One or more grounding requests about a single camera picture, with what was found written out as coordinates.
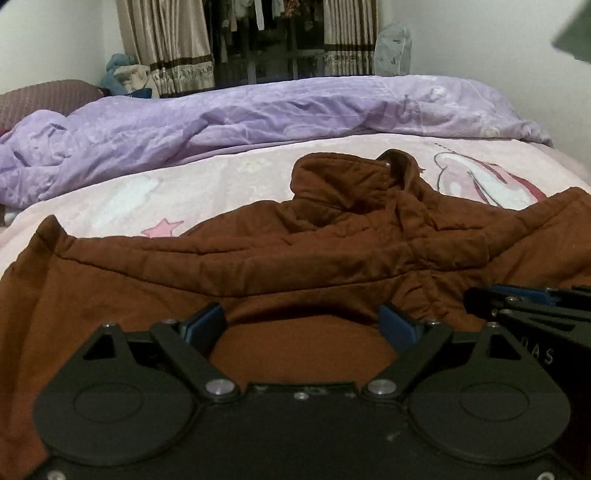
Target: screw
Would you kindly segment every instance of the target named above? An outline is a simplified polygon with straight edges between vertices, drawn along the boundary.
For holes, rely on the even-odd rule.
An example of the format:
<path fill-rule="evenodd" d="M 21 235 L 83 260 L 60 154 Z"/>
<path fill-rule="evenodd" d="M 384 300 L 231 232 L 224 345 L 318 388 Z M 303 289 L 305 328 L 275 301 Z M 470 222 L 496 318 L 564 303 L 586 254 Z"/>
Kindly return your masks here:
<path fill-rule="evenodd" d="M 234 391 L 236 385 L 233 381 L 228 380 L 227 378 L 217 378 L 215 380 L 211 380 L 207 382 L 205 385 L 205 390 L 207 390 L 211 395 L 215 395 L 217 397 L 221 397 L 222 395 L 228 395 Z"/>
<path fill-rule="evenodd" d="M 52 470 L 47 472 L 47 480 L 66 480 L 66 476 L 59 470 Z"/>
<path fill-rule="evenodd" d="M 398 387 L 393 381 L 386 378 L 378 378 L 377 380 L 372 380 L 368 384 L 368 390 L 373 395 L 390 395 L 396 392 L 397 388 Z"/>

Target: cartoon print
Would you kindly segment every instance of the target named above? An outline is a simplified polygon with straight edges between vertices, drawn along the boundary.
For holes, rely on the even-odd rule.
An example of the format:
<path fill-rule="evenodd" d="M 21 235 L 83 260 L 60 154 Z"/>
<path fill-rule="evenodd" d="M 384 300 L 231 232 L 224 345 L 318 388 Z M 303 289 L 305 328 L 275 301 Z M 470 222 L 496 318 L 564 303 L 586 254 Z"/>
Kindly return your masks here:
<path fill-rule="evenodd" d="M 184 220 L 170 223 L 166 218 L 163 218 L 162 220 L 160 220 L 158 225 L 143 230 L 142 235 L 145 235 L 149 238 L 171 237 L 173 235 L 173 230 L 179 225 L 182 225 L 183 223 Z"/>
<path fill-rule="evenodd" d="M 454 151 L 438 153 L 434 160 L 441 169 L 437 190 L 444 195 L 513 210 L 521 210 L 546 198 L 535 185 L 497 164 Z"/>

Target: bed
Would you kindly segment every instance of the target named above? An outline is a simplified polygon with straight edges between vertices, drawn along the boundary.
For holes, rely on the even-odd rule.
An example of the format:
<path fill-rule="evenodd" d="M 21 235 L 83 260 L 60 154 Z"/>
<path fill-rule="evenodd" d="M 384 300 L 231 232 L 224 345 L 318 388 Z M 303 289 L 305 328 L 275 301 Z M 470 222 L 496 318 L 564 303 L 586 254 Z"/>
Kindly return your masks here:
<path fill-rule="evenodd" d="M 472 80 L 99 99 L 24 118 L 0 162 L 0 203 L 21 210 L 0 235 L 9 480 L 45 459 L 36 394 L 105 322 L 145 330 L 215 300 L 230 328 L 210 360 L 241 387 L 362 385 L 396 358 L 385 301 L 479 330 L 470 286 L 591 284 L 586 170 Z"/>
<path fill-rule="evenodd" d="M 289 200 L 295 161 L 319 151 L 403 150 L 438 192 L 510 209 L 590 191 L 582 164 L 473 80 L 308 79 L 158 103 L 102 98 L 74 80 L 0 96 L 4 128 L 14 127 L 0 140 L 7 223 L 26 208 L 0 237 L 0 272 L 48 215 L 78 237 L 177 236 L 242 205 Z"/>

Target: curtain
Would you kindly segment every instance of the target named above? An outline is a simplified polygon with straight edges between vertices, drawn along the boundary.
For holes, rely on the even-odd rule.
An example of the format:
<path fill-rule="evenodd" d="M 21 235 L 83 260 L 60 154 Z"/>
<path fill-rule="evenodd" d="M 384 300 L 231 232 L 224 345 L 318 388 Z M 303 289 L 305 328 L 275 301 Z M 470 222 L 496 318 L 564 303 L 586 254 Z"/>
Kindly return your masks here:
<path fill-rule="evenodd" d="M 202 0 L 117 0 L 125 52 L 149 65 L 161 98 L 214 87 Z"/>
<path fill-rule="evenodd" d="M 376 0 L 324 0 L 324 74 L 373 75 Z"/>

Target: pillow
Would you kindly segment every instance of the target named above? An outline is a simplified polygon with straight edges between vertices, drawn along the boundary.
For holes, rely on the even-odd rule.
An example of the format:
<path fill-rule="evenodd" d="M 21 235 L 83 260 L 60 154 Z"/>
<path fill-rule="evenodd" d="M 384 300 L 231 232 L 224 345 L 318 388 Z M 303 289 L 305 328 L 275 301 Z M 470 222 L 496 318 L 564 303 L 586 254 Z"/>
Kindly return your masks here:
<path fill-rule="evenodd" d="M 37 110 L 70 115 L 74 110 L 104 95 L 98 87 L 81 80 L 59 80 L 20 88 L 0 95 L 0 131 L 12 130 Z"/>

